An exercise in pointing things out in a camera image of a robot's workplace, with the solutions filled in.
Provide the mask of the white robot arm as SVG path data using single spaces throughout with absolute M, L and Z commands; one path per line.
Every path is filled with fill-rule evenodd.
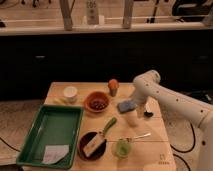
M 131 100 L 145 106 L 149 97 L 176 111 L 203 132 L 196 171 L 213 171 L 213 105 L 160 85 L 160 74 L 149 70 L 133 79 Z

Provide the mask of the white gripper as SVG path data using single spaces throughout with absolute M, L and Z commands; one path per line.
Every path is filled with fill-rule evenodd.
M 145 105 L 147 102 L 148 96 L 134 90 L 131 94 L 131 100 L 137 105 L 137 111 L 133 110 L 126 113 L 126 121 L 130 126 L 136 127 L 139 124 L 138 115 L 143 115 L 146 111 Z

